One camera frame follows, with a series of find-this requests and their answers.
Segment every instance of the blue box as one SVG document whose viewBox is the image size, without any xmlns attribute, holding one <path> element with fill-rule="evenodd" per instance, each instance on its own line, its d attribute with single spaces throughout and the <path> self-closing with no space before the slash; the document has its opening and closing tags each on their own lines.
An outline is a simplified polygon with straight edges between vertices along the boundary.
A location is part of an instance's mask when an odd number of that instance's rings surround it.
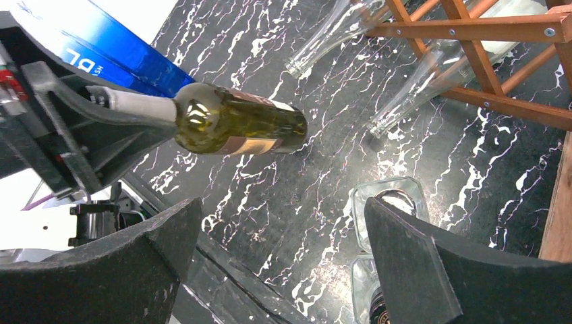
<svg viewBox="0 0 572 324">
<path fill-rule="evenodd" d="M 174 97 L 194 82 L 89 0 L 18 0 L 10 12 L 64 62 L 120 86 Z"/>
</svg>

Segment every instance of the bottle label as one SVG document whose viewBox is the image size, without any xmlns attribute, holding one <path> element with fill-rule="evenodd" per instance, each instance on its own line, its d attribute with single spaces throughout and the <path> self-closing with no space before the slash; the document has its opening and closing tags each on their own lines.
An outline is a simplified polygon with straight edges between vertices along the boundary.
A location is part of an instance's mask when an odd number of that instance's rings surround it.
<svg viewBox="0 0 572 324">
<path fill-rule="evenodd" d="M 230 136 L 226 144 L 215 154 L 262 154 L 279 148 L 280 144 L 282 140 Z"/>
<path fill-rule="evenodd" d="M 230 89 L 230 88 L 227 88 L 227 90 L 233 96 L 235 96 L 239 99 L 242 99 L 242 100 L 251 101 L 253 103 L 260 103 L 260 104 L 267 105 L 267 106 L 273 106 L 273 107 L 276 107 L 276 108 L 282 109 L 282 110 L 294 111 L 294 108 L 290 107 L 289 105 L 286 105 L 285 103 L 281 103 L 279 101 L 274 101 L 272 99 L 262 98 L 262 97 L 254 95 L 254 94 L 241 92 L 241 91 Z"/>
</svg>

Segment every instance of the wooden wine rack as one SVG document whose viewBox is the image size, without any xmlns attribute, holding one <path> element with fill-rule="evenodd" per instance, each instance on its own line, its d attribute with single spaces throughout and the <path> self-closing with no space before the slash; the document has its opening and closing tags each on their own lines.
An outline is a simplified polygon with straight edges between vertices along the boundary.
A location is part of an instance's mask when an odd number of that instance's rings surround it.
<svg viewBox="0 0 572 324">
<path fill-rule="evenodd" d="M 549 10 L 544 15 L 479 18 L 497 1 L 481 0 L 468 11 L 462 0 L 427 0 L 409 15 L 400 0 L 386 0 L 387 8 L 382 9 L 382 14 L 391 10 L 397 22 L 380 22 L 368 36 L 407 38 L 418 58 L 427 50 L 422 38 L 457 39 L 482 91 L 457 87 L 442 96 L 568 131 L 539 257 L 572 262 L 572 111 L 506 96 L 554 55 L 558 55 L 572 91 L 572 0 L 546 0 Z M 419 21 L 439 3 L 448 20 Z M 480 42 L 484 40 L 552 44 L 501 84 Z"/>
<path fill-rule="evenodd" d="M 572 131 L 572 111 L 506 96 L 554 55 L 572 90 L 572 0 L 546 0 L 549 10 L 544 15 L 501 18 L 479 18 L 498 0 L 481 0 L 471 11 L 462 0 L 427 0 L 411 15 L 401 0 L 386 1 L 397 22 L 380 22 L 368 36 L 406 38 L 418 58 L 427 50 L 423 38 L 461 42 L 482 91 L 457 87 L 442 96 Z M 448 20 L 419 21 L 439 3 Z M 501 84 L 480 42 L 484 40 L 552 44 Z"/>
</svg>

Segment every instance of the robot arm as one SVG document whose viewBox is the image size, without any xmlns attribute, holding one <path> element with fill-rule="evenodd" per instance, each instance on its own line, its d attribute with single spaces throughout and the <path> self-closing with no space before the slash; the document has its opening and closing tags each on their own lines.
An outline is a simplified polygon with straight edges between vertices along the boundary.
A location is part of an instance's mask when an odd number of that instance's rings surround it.
<svg viewBox="0 0 572 324">
<path fill-rule="evenodd" d="M 85 86 L 118 87 L 63 63 L 0 12 L 0 178 L 32 167 L 57 198 L 114 184 L 173 137 L 173 123 L 112 111 Z"/>
</svg>

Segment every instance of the wine bottle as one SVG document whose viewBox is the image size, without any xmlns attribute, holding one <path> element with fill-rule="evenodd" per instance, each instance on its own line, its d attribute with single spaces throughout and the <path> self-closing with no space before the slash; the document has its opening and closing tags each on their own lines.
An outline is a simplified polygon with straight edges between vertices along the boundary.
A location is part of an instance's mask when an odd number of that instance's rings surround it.
<svg viewBox="0 0 572 324">
<path fill-rule="evenodd" d="M 534 0 L 500 0 L 481 17 L 528 16 L 544 14 L 546 11 L 545 6 Z M 489 60 L 496 63 L 518 43 L 483 41 L 482 44 Z M 371 134 L 381 138 L 421 104 L 474 77 L 474 71 L 459 41 L 431 42 L 411 78 L 366 126 Z"/>
<path fill-rule="evenodd" d="M 391 11 L 385 0 L 337 0 L 318 31 L 286 63 L 286 70 L 300 78 L 337 45 L 367 32 L 389 19 Z"/>
<path fill-rule="evenodd" d="M 103 107 L 175 122 L 177 144 L 198 154 L 291 153 L 302 147 L 308 133 L 308 123 L 295 107 L 212 84 L 188 84 L 174 99 L 103 86 L 86 90 Z"/>
<path fill-rule="evenodd" d="M 389 313 L 385 306 L 383 292 L 379 287 L 372 296 L 372 304 L 370 307 L 370 324 L 389 324 Z"/>
</svg>

